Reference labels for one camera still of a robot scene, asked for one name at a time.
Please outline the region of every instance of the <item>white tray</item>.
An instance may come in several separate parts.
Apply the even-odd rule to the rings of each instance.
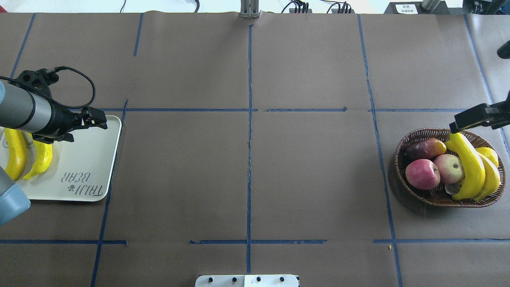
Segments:
[[[29,180],[21,177],[32,168],[36,152],[32,140],[25,138],[28,148],[27,165],[16,182],[29,199],[99,201],[106,196],[122,126],[118,117],[107,115],[106,118],[106,130],[76,130],[71,132],[74,142],[55,142],[53,161],[48,170]],[[9,149],[3,128],[1,133],[0,165],[5,168]]]

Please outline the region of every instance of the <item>white bracket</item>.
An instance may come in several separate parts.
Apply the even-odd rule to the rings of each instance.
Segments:
[[[258,18],[259,0],[241,0],[241,18]]]
[[[299,287],[296,275],[202,275],[195,287]]]

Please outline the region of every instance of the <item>apple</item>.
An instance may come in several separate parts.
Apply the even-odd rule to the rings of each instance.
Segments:
[[[464,178],[464,167],[461,159],[452,154],[442,154],[434,160],[439,169],[441,183],[452,184]]]
[[[412,143],[405,147],[404,152],[411,161],[422,158],[433,159],[438,155],[446,153],[446,145],[436,138],[429,138],[421,142]]]
[[[438,167],[429,159],[417,159],[405,168],[405,177],[417,189],[429,190],[441,181]]]

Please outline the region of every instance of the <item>wicker basket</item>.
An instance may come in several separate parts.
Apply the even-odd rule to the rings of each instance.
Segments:
[[[489,147],[493,149],[493,147],[480,136],[468,132],[462,131],[462,134],[466,136],[469,142],[475,147]],[[395,151],[395,160],[394,160],[394,168],[395,172],[390,173],[390,176],[394,176],[396,178],[390,178],[391,180],[398,181],[402,187],[410,193],[412,196],[417,198],[418,200],[439,207],[485,207],[495,203],[501,196],[503,195],[503,191],[505,189],[506,184],[506,172],[503,166],[503,162],[501,161],[501,157],[499,157],[499,175],[501,177],[501,185],[498,190],[485,197],[481,201],[474,201],[473,199],[463,199],[460,201],[454,201],[451,199],[451,195],[447,194],[445,191],[445,185],[441,183],[438,187],[431,190],[420,190],[412,187],[405,178],[405,168],[410,163],[404,157],[404,148],[410,144],[414,144],[416,142],[420,142],[429,138],[436,138],[441,141],[449,140],[450,130],[448,129],[419,129],[408,133],[398,144],[397,150]],[[457,155],[451,151],[447,151],[449,154]]]

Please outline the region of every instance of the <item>banana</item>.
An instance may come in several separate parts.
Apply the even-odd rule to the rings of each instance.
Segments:
[[[481,153],[480,158],[483,161],[483,166],[485,167],[485,182],[480,193],[473,197],[473,199],[476,201],[480,201],[486,196],[496,192],[496,190],[498,190],[499,184],[501,184],[498,168]]]
[[[498,153],[491,148],[476,148],[476,151],[488,158],[497,168],[499,167]]]
[[[485,168],[479,153],[461,133],[450,134],[450,141],[447,141],[445,144],[449,150],[456,152],[461,158],[464,172],[466,173],[461,190],[451,198],[453,200],[462,200],[478,195],[485,183]]]
[[[30,172],[23,177],[24,180],[45,172],[53,160],[53,147],[51,145],[35,140],[34,146],[37,153],[36,159]]]
[[[4,133],[9,145],[9,161],[5,171],[16,181],[27,163],[27,144],[21,131],[5,128]]]

